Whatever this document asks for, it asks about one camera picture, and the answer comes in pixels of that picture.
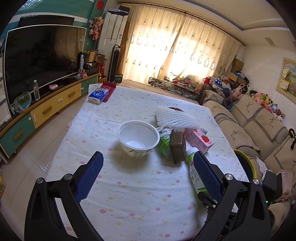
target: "green plush toy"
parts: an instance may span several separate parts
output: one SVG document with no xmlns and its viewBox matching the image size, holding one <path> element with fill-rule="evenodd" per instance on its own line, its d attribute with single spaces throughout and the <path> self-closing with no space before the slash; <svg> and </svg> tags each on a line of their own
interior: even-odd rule
<svg viewBox="0 0 296 241">
<path fill-rule="evenodd" d="M 260 99 L 265 101 L 266 100 L 266 97 L 267 97 L 267 95 L 266 94 L 263 94 L 263 95 L 261 95 Z"/>
</svg>

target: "tv stand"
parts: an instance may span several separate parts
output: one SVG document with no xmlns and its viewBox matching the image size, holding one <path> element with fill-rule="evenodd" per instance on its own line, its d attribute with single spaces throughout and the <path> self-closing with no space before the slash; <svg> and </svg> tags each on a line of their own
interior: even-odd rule
<svg viewBox="0 0 296 241">
<path fill-rule="evenodd" d="M 43 97 L 38 101 L 32 101 L 26 111 L 17 115 L 0 131 L 0 147 L 5 155 L 9 158 L 43 122 L 78 97 L 88 93 L 90 84 L 102 83 L 103 79 L 98 79 L 100 75 L 97 73 L 80 80 L 74 80 L 72 76 L 58 80 L 59 87 L 50 92 L 48 92 L 49 86 L 42 87 L 40 94 Z"/>
</svg>

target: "white foam net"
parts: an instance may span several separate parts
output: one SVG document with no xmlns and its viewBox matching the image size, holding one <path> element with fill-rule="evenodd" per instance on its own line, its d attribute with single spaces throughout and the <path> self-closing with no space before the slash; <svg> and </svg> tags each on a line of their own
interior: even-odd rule
<svg viewBox="0 0 296 241">
<path fill-rule="evenodd" d="M 179 128 L 199 128 L 196 119 L 182 111 L 158 106 L 156 107 L 155 114 L 158 126 L 168 125 Z"/>
</svg>

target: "metal screw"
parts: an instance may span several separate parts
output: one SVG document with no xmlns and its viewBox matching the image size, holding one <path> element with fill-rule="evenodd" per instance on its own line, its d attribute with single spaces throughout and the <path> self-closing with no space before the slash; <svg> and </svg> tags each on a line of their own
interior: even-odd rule
<svg viewBox="0 0 296 241">
<path fill-rule="evenodd" d="M 258 180 L 258 179 L 256 179 L 256 178 L 255 178 L 255 179 L 253 179 L 253 183 L 255 183 L 255 184 L 257 184 L 257 185 L 258 185 L 258 184 L 260 184 L 259 180 Z"/>
<path fill-rule="evenodd" d="M 43 178 L 42 178 L 42 177 L 38 178 L 36 182 L 37 182 L 38 184 L 42 183 L 42 182 L 43 182 Z"/>
<path fill-rule="evenodd" d="M 70 180 L 72 178 L 72 174 L 66 174 L 65 176 L 64 176 L 64 179 L 65 180 Z"/>
<path fill-rule="evenodd" d="M 227 180 L 232 180 L 233 179 L 233 176 L 231 174 L 226 174 L 225 177 L 226 177 Z"/>
</svg>

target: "bowl rim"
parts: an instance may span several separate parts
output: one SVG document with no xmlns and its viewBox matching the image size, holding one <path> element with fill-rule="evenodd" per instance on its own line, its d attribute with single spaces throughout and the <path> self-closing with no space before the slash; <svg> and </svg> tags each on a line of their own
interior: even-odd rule
<svg viewBox="0 0 296 241">
<path fill-rule="evenodd" d="M 152 129 L 155 132 L 155 134 L 157 136 L 157 141 L 152 146 L 150 146 L 148 148 L 135 148 L 135 147 L 132 147 L 132 146 L 128 145 L 120 137 L 120 131 L 121 131 L 121 129 L 122 129 L 123 126 L 126 126 L 127 123 L 130 123 L 130 124 L 133 124 L 133 123 L 135 123 L 135 124 L 136 123 L 141 123 L 141 124 L 146 125 L 147 127 L 149 127 L 150 129 Z M 119 139 L 119 141 L 120 141 L 120 143 L 122 145 L 125 145 L 126 147 L 128 147 L 130 149 L 133 149 L 133 150 L 151 150 L 152 148 L 154 148 L 154 147 L 157 146 L 157 144 L 159 143 L 159 140 L 160 140 L 160 136 L 159 136 L 158 130 L 153 125 L 151 125 L 151 124 L 149 124 L 149 123 L 147 123 L 145 121 L 141 121 L 141 120 L 128 120 L 126 122 L 123 122 L 121 124 L 121 126 L 119 127 L 119 129 L 117 130 L 117 138 Z"/>
</svg>

